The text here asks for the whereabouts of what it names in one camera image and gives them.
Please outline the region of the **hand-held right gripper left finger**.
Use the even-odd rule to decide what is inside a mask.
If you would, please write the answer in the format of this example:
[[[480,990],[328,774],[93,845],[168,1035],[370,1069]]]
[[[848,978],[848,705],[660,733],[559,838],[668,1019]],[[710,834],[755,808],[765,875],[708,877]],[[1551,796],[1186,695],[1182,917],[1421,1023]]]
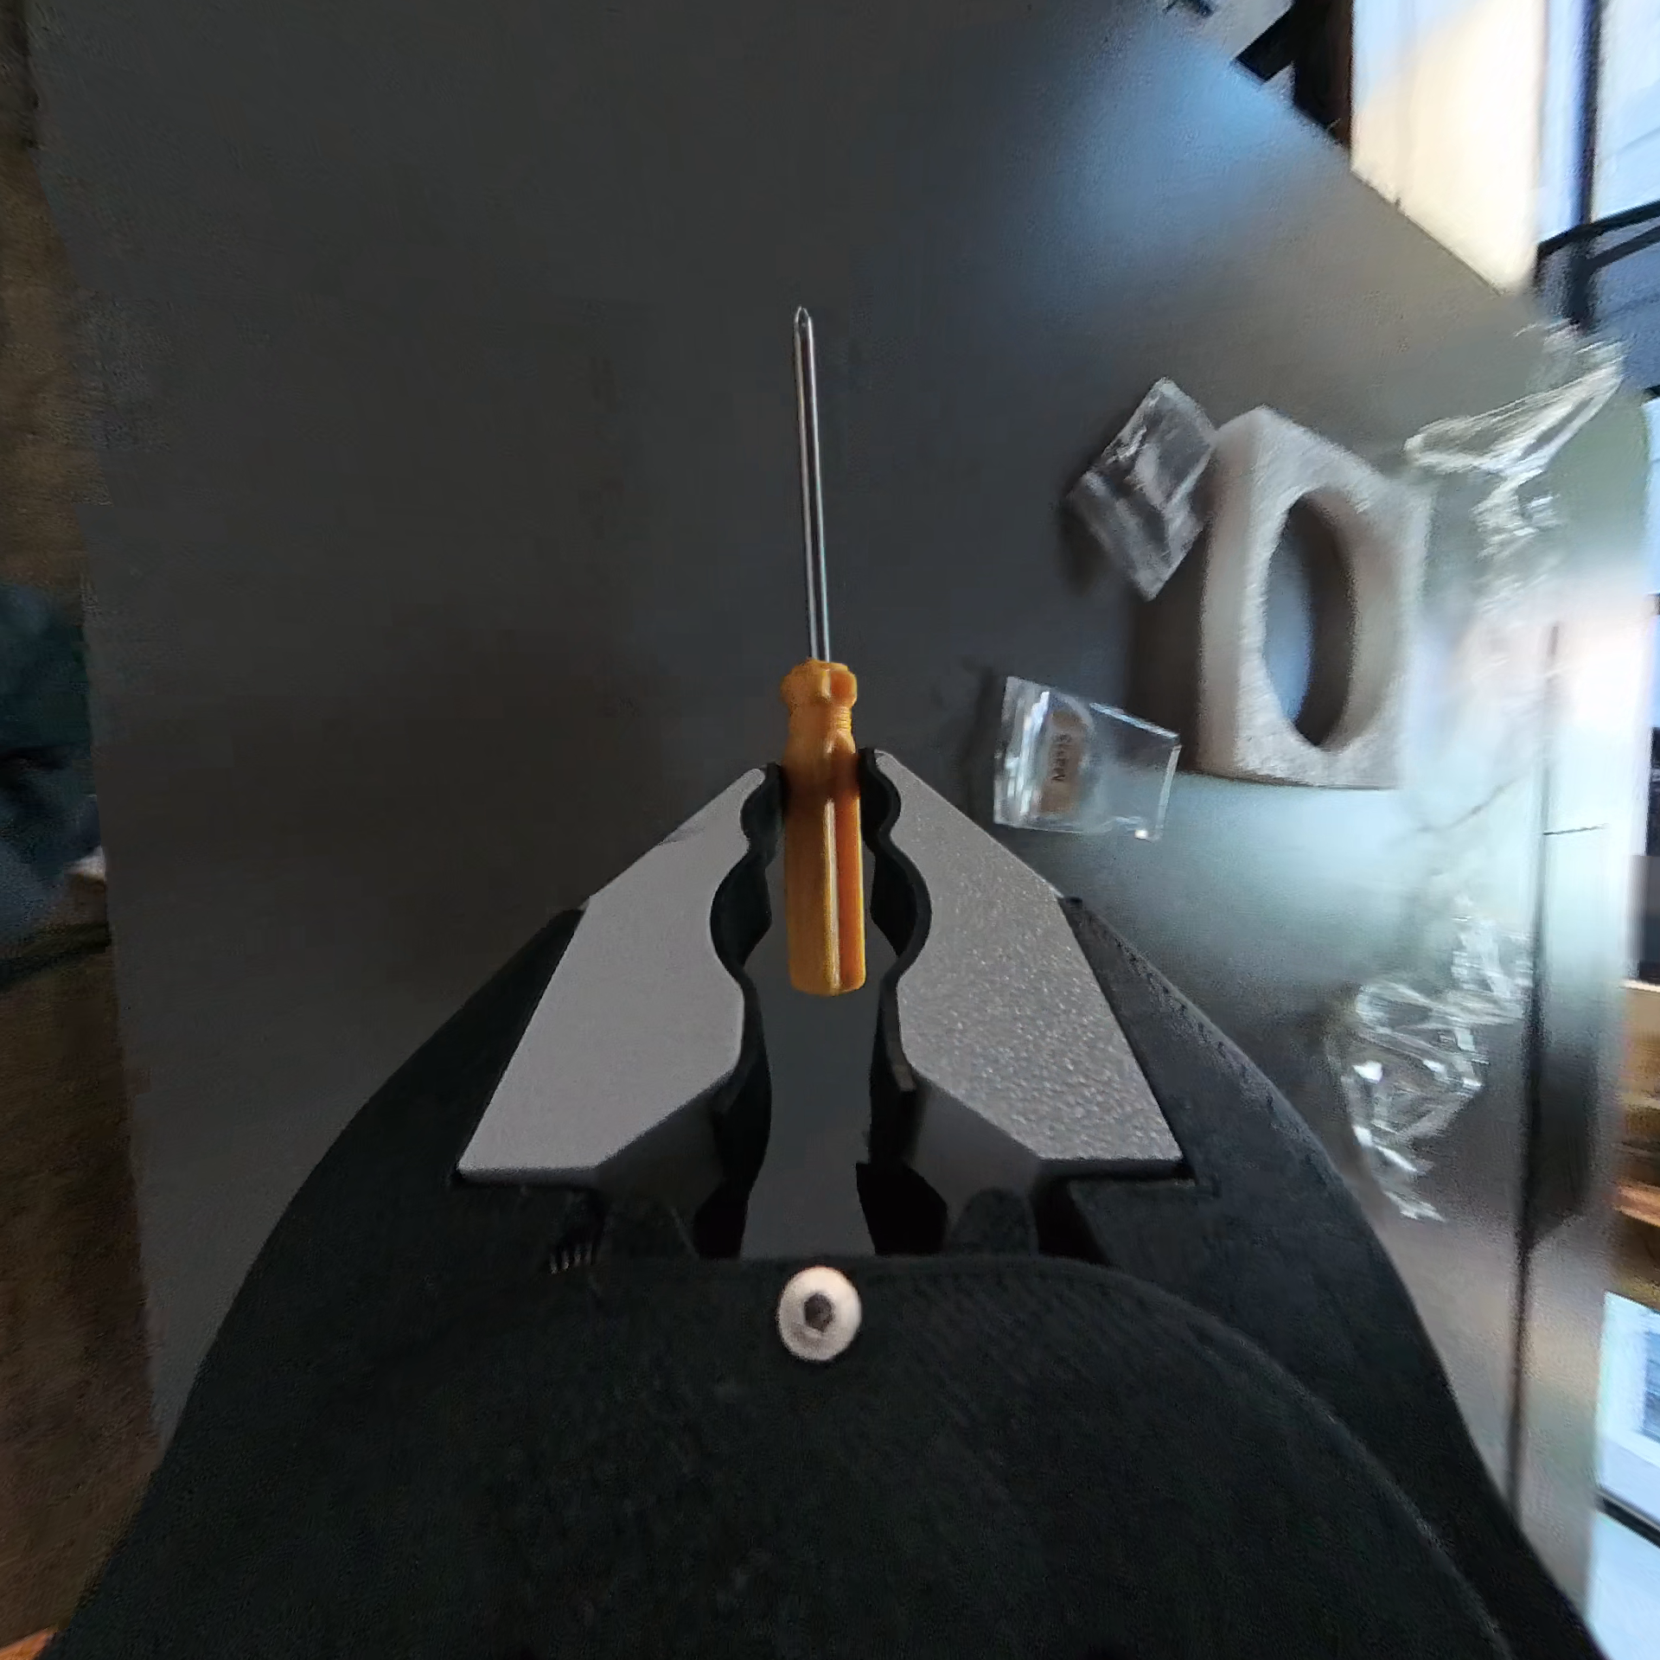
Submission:
[[[461,1179],[652,1201],[698,1255],[739,1255],[773,1124],[749,960],[781,804],[781,770],[749,770],[593,893]]]

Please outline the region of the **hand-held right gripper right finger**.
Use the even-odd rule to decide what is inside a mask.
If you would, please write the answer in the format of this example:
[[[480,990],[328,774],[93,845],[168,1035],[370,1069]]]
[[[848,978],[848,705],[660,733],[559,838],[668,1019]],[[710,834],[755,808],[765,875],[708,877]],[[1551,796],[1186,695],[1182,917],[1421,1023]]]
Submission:
[[[1063,1183],[1184,1154],[1063,895],[884,751],[862,751],[878,986],[858,1193],[878,1255],[945,1249],[982,1193],[1042,1231]]]

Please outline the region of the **orange screwdriver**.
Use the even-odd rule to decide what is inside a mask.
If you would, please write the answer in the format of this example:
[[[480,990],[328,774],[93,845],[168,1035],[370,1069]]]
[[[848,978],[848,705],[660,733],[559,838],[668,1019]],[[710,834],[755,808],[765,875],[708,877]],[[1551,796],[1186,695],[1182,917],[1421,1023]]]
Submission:
[[[793,986],[834,998],[866,982],[858,679],[832,652],[816,324],[806,306],[795,312],[793,344],[806,658],[781,681],[785,932]]]

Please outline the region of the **small clear labelled plastic bag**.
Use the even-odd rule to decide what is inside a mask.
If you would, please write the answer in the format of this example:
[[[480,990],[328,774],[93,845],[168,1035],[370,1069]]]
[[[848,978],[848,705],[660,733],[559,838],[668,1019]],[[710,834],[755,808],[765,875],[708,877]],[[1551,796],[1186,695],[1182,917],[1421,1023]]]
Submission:
[[[1117,707],[1008,676],[992,762],[998,826],[1160,838],[1180,737]]]

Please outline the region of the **crumpled clear plastic wrap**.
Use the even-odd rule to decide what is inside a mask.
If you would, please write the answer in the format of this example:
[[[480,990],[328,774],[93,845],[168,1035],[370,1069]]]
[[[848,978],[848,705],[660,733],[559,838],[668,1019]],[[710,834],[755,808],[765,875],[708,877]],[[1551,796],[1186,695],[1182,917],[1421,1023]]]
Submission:
[[[1522,340],[1538,359],[1520,397],[1433,421],[1403,446],[1468,555],[1413,786],[1445,826],[1484,814],[1538,759],[1565,529],[1549,470],[1627,367],[1615,338],[1569,322],[1532,324]]]
[[[1417,952],[1338,1002],[1322,1033],[1360,1160],[1395,1213],[1441,1223],[1431,1176],[1447,1132],[1488,1083],[1494,1033],[1520,1025],[1530,936],[1466,887],[1429,887]]]

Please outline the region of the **grey square block with hole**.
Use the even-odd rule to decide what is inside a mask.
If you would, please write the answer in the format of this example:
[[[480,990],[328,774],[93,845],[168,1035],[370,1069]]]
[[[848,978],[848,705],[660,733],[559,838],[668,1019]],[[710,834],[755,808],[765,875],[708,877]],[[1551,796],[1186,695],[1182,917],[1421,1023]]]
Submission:
[[[1344,792],[1399,788],[1407,668],[1431,519],[1423,488],[1255,407],[1217,429],[1196,606],[1196,770]],[[1281,533],[1308,510],[1334,537],[1348,646],[1328,735],[1306,737],[1269,668],[1269,589]]]

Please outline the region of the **white box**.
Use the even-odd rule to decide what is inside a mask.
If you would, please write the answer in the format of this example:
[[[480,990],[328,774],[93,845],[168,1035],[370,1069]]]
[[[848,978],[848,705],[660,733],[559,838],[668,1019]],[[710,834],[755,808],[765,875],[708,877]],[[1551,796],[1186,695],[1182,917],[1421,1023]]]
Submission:
[[[1583,2],[1356,2],[1356,174],[1502,292],[1581,197]]]

